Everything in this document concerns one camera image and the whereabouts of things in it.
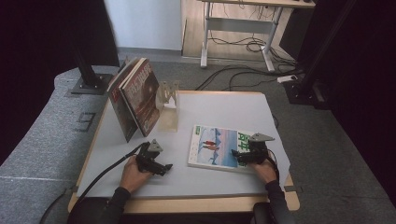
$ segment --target white book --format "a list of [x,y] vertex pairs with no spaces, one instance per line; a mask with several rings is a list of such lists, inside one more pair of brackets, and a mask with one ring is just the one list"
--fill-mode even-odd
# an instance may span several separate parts
[[248,172],[253,169],[240,164],[232,150],[249,152],[248,139],[254,132],[194,125],[188,165],[213,170]]

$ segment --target desk foot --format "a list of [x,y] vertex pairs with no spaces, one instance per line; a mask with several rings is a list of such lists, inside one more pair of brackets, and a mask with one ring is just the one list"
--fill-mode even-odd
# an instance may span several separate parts
[[201,51],[201,68],[207,68],[207,48],[204,48],[204,43],[202,43]]
[[272,64],[271,61],[271,53],[268,50],[267,53],[265,53],[265,46],[261,46],[262,48],[262,56],[264,57],[265,63],[267,64],[268,72],[275,72],[274,65]]

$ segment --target hand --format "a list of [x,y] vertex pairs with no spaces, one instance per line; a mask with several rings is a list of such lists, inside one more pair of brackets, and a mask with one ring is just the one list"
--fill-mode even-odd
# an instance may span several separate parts
[[274,167],[268,160],[265,160],[261,164],[250,163],[249,166],[256,171],[259,178],[265,183],[276,180],[276,173]]
[[136,156],[133,155],[124,166],[120,187],[132,193],[142,187],[151,176],[153,174],[150,172],[141,173],[139,171]]

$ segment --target upright book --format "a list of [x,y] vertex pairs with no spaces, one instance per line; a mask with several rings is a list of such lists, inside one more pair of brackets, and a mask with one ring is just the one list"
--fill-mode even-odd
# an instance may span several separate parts
[[155,103],[159,86],[149,59],[146,58],[140,59],[128,77],[119,85],[121,95],[145,137],[149,135],[160,117],[160,110]]
[[231,172],[252,172],[239,164],[231,150],[249,152],[248,139],[254,132],[194,125],[188,165]]
[[136,132],[137,125],[134,121],[134,115],[130,112],[128,105],[121,96],[119,85],[132,72],[134,66],[138,62],[139,60],[136,58],[132,60],[126,59],[123,68],[113,77],[107,89],[108,98],[113,105],[117,119],[119,120],[122,132],[127,142],[129,142]]

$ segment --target black stand base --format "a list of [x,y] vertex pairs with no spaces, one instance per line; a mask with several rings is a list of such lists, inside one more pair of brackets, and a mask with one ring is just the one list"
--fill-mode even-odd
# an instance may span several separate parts
[[111,74],[95,74],[96,84],[86,85],[82,77],[77,81],[76,86],[70,91],[72,94],[92,94],[92,95],[103,95],[113,75]]
[[300,83],[285,82],[283,87],[292,105],[313,105],[316,109],[330,109],[327,104],[328,91],[324,84],[315,83],[308,94],[300,94]]

